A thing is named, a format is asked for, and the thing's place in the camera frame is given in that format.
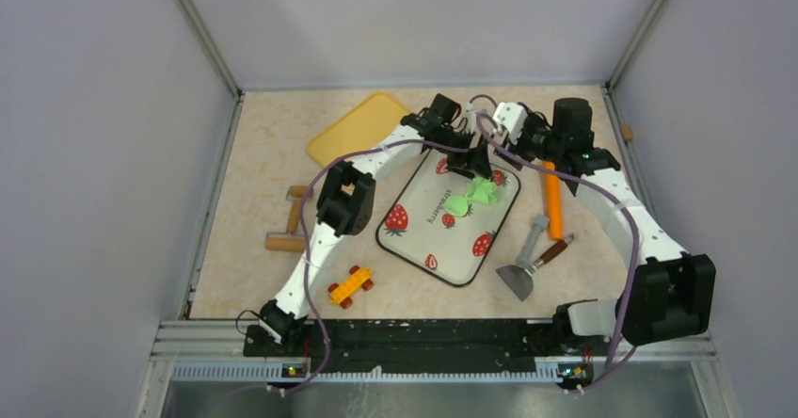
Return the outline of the green dough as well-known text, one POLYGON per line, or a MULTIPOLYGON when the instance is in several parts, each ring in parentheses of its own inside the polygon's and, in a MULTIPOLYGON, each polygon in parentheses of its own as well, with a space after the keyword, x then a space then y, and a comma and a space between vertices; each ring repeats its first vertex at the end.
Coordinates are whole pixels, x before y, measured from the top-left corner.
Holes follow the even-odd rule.
POLYGON ((492 206, 501 200, 501 194, 499 187, 492 181, 474 177, 467 186, 465 199, 468 202, 492 206))

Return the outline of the round green dough wrapper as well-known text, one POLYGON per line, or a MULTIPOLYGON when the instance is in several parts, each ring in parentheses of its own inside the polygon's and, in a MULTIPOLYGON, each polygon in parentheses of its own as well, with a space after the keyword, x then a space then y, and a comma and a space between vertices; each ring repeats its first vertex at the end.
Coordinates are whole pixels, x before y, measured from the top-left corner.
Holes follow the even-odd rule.
POLYGON ((450 196, 444 202, 444 210, 454 217, 464 217, 469 214, 471 204, 464 196, 450 196))

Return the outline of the white strawberry tray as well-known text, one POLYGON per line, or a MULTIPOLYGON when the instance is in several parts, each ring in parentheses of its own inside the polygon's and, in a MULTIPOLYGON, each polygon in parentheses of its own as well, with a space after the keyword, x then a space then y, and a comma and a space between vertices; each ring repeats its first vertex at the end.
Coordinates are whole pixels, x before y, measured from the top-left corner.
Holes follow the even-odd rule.
POLYGON ((470 284, 520 191, 515 173, 491 168, 498 202, 471 204, 457 217, 444 203, 470 180, 448 171, 444 154, 429 152, 378 225, 378 246, 451 286, 470 284))

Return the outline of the wooden rolling pin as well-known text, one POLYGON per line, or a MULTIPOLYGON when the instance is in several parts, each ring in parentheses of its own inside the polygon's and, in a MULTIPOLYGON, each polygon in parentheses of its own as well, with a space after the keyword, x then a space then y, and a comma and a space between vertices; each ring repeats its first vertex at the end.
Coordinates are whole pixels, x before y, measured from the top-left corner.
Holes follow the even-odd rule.
POLYGON ((291 203, 285 230, 283 232, 268 233, 264 240, 264 247, 270 251, 301 253, 305 249, 304 233, 299 230, 300 219, 304 216, 302 199, 312 198, 313 189, 308 185, 291 185, 285 199, 291 203))

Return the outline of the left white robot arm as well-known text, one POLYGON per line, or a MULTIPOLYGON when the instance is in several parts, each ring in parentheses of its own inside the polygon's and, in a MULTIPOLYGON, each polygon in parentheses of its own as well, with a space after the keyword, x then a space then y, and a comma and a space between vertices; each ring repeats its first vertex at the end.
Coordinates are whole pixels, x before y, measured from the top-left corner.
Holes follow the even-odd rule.
POLYGON ((491 178, 486 145, 474 132, 453 126, 461 110, 460 104, 439 93, 431 105, 405 115, 372 148, 335 158, 311 180, 324 180, 314 227, 289 280, 259 311, 259 326, 275 352, 285 356, 300 347, 299 327, 308 314, 316 313, 312 288, 343 244, 368 226, 377 181, 429 149, 446 155, 450 172, 469 179, 491 178))

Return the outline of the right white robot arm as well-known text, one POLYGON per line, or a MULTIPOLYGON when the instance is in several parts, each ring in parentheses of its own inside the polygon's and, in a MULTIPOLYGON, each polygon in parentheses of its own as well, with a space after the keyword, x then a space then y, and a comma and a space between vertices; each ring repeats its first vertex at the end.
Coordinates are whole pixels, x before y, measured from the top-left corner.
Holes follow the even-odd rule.
POLYGON ((492 117, 505 136, 496 153, 517 168, 536 159, 553 163, 630 265, 619 299, 558 307, 551 329, 554 346, 576 354, 590 336, 644 346, 705 332, 714 263, 705 254, 689 253, 657 223, 632 192, 614 155, 595 147, 592 116, 585 99, 562 98, 553 105, 552 121, 520 103, 501 103, 492 117))

